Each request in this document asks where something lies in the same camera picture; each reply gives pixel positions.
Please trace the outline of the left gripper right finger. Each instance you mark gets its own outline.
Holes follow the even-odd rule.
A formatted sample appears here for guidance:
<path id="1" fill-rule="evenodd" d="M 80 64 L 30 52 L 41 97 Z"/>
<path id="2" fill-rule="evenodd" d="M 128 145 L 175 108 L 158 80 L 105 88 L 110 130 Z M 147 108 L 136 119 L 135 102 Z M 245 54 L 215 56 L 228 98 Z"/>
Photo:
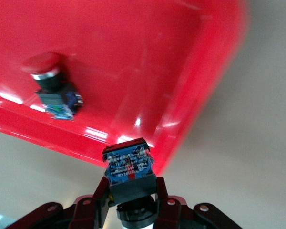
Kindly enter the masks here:
<path id="1" fill-rule="evenodd" d="M 176 198 L 169 196 L 163 177 L 157 177 L 156 206 L 157 218 L 154 229 L 179 229 L 181 203 Z"/>

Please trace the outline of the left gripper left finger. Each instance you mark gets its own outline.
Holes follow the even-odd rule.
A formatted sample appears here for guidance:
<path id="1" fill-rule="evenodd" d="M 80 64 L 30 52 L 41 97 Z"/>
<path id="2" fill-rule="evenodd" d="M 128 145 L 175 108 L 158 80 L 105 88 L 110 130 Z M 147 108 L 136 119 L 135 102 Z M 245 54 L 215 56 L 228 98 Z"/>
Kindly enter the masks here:
<path id="1" fill-rule="evenodd" d="M 109 210 L 109 181 L 103 177 L 92 195 L 76 198 L 75 209 L 68 225 L 70 229 L 100 229 Z"/>

